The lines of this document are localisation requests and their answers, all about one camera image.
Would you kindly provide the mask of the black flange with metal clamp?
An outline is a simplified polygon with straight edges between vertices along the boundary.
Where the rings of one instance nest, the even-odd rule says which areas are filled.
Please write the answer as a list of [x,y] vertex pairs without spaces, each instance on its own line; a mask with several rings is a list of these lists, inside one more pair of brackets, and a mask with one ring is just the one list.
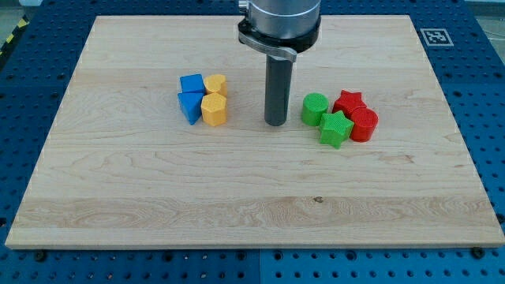
[[297,55],[312,47],[319,36],[321,17],[306,34],[291,39],[279,39],[261,34],[244,18],[238,23],[238,41],[269,56],[296,62]]

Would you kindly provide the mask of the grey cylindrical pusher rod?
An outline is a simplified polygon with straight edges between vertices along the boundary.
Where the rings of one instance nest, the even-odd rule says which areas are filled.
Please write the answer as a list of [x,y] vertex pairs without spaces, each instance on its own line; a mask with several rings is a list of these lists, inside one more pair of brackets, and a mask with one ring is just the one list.
[[264,120],[272,126],[286,122],[293,63],[266,56]]

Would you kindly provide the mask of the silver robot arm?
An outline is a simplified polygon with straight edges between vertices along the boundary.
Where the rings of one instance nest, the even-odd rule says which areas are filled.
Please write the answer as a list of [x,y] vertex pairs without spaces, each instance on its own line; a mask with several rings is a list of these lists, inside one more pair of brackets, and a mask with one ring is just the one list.
[[240,43],[266,56],[264,120],[286,122],[293,64],[311,48],[320,30],[320,0],[244,0],[238,24]]

